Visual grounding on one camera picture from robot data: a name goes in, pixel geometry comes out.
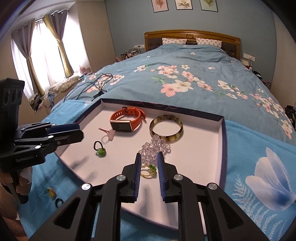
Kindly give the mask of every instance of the pink hairpin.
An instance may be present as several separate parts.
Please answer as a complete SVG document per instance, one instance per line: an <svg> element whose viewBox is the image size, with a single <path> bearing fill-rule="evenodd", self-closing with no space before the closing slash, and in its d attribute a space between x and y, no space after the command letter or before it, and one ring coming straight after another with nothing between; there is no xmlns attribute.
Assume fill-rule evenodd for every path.
<svg viewBox="0 0 296 241"><path fill-rule="evenodd" d="M102 129L102 128L99 128L99 130L101 130L101 131L107 133L107 136L108 136L109 141L112 141L112 140L113 140L113 138L114 138L114 136L115 136L115 131L114 131L114 130L108 130L108 131L107 131L107 130L104 130L104 129Z"/></svg>

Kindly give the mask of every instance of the gold ring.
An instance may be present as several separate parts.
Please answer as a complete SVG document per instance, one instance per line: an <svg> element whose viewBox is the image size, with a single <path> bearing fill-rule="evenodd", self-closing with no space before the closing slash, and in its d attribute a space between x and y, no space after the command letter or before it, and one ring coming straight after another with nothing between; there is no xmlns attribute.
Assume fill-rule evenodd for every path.
<svg viewBox="0 0 296 241"><path fill-rule="evenodd" d="M141 173L141 177L150 177L150 176L153 176L156 173L156 167L154 165L143 165L141 168L143 168L143 167L148 167L150 169L148 171L151 171L151 173L148 174L148 175L144 175L144 174Z"/></svg>
<svg viewBox="0 0 296 241"><path fill-rule="evenodd" d="M153 131L153 128L155 127L155 125L156 125L158 122L163 121L163 120L170 120L170 121L174 121L174 122L176 122L176 123L179 125L180 130L179 130L176 134L174 134L174 135L170 135L170 136L162 136L162 135L156 134L156 133ZM175 116L173 116L173 115L160 115L160 116L154 118L154 119L151 121L150 126L149 126L149 130L150 130L150 135L151 135L152 137L153 137L154 135L157 135L157 136L160 137L160 139L163 139L163 140L169 142L169 141L173 141L173 140L178 139L178 138L183 134L183 123L182 123L182 121L181 121L179 118L177 118L177 117L175 117Z"/></svg>

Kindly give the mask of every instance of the window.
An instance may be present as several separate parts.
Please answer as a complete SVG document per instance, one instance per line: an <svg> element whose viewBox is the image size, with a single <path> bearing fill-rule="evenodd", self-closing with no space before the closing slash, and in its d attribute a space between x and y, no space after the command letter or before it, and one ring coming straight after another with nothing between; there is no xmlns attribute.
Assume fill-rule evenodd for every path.
<svg viewBox="0 0 296 241"><path fill-rule="evenodd" d="M89 66L89 63L85 61L87 56L80 27L69 16L67 16L65 24L63 43L69 62L75 72L74 74L80 75L80 66ZM25 81L24 93L27 98L30 98L34 91L27 61L13 40L12 55L17 76L20 80ZM57 40L46 27L43 20L36 21L35 23L31 43L31 58L38 81L45 92L53 84L65 79Z"/></svg>
<svg viewBox="0 0 296 241"><path fill-rule="evenodd" d="M25 82L24 93L27 98L30 98L34 94L34 91L28 70L27 60L22 55L13 39L11 39L11 50L18 79L23 80Z"/></svg>

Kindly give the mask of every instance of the floral duvet cover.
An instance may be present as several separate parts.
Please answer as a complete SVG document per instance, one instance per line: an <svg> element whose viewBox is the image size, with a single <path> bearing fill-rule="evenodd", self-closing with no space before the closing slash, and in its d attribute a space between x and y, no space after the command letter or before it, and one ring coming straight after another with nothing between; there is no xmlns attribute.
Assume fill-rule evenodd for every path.
<svg viewBox="0 0 296 241"><path fill-rule="evenodd" d="M284 109L264 84L235 58L211 45L166 44L87 76L67 98L102 73L113 79L102 98L184 107L222 115L280 141L295 145L296 134ZM97 86L106 81L101 76ZM92 86L79 96L91 101Z"/></svg>

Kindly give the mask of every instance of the smartwatch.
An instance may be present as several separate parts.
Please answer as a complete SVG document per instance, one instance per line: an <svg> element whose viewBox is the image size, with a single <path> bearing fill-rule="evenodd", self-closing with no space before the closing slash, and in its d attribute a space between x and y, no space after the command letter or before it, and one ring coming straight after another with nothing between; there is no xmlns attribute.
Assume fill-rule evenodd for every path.
<svg viewBox="0 0 296 241"><path fill-rule="evenodd" d="M133 115L136 119L118 120L118 118L123 115ZM142 118L146 119L146 115L143 110L135 107L123 107L110 117L110 125L114 131L132 132L142 123Z"/></svg>

